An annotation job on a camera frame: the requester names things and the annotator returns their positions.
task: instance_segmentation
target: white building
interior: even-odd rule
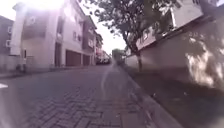
[[[34,69],[93,64],[94,50],[85,50],[83,43],[94,49],[95,37],[83,34],[89,18],[75,0],[55,10],[37,10],[21,3],[14,8],[11,55],[25,58],[27,66]],[[89,29],[95,31],[96,27],[93,24]]]
[[[171,8],[173,26],[179,28],[203,15],[200,0],[177,0],[180,7]]]
[[[216,6],[216,3],[217,0],[177,0],[176,6],[170,9],[173,27],[177,29],[204,15]],[[143,33],[142,38],[137,41],[137,46],[141,49],[155,40],[152,33]]]

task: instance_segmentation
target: building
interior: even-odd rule
[[[96,36],[96,48],[95,48],[96,58],[100,58],[103,54],[102,45],[103,45],[103,38],[100,34],[97,34],[97,36]]]
[[[17,56],[10,56],[13,21],[0,16],[0,72],[14,70],[19,63]]]
[[[174,29],[184,26],[185,24],[209,13],[216,7],[217,0],[177,0],[177,3],[166,13],[170,25]],[[143,36],[137,41],[139,49],[153,43],[158,37],[151,33],[143,33]]]
[[[220,89],[224,83],[224,5],[140,50],[143,69],[169,79]],[[127,58],[137,67],[137,57]]]
[[[93,64],[95,36],[85,32],[96,27],[75,0],[65,1],[56,10],[38,10],[22,3],[14,9],[17,14],[10,54],[20,56],[28,68]]]
[[[0,54],[9,55],[13,21],[0,16]]]
[[[95,64],[96,26],[90,16],[85,17],[83,25],[83,65]]]

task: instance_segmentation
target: cobblestone pavement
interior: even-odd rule
[[[4,122],[11,120],[17,128],[151,128],[130,98],[131,83],[112,66],[0,83],[9,86],[1,90],[4,113],[9,115]]]

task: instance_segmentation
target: door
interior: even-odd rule
[[[61,66],[61,44],[55,43],[55,59],[54,59],[55,67]]]
[[[65,65],[67,67],[80,66],[81,54],[71,50],[66,50]]]
[[[83,55],[83,65],[84,66],[90,65],[90,56]]]

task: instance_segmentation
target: sidewalk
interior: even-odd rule
[[[138,85],[123,69],[120,71],[127,77],[132,88],[132,99],[144,110],[144,113],[153,122],[152,128],[184,128],[174,117],[156,102],[144,88]]]
[[[58,71],[71,70],[71,69],[82,69],[82,68],[84,69],[84,68],[89,68],[92,66],[95,66],[95,65],[41,69],[41,70],[35,70],[35,71],[28,71],[27,73],[19,73],[19,72],[15,72],[15,71],[14,72],[12,72],[12,71],[11,72],[0,72],[0,79],[9,79],[9,78],[23,77],[23,76],[48,73],[48,72],[58,72]]]
[[[222,128],[224,93],[164,78],[155,72],[126,69],[133,80],[186,128]]]

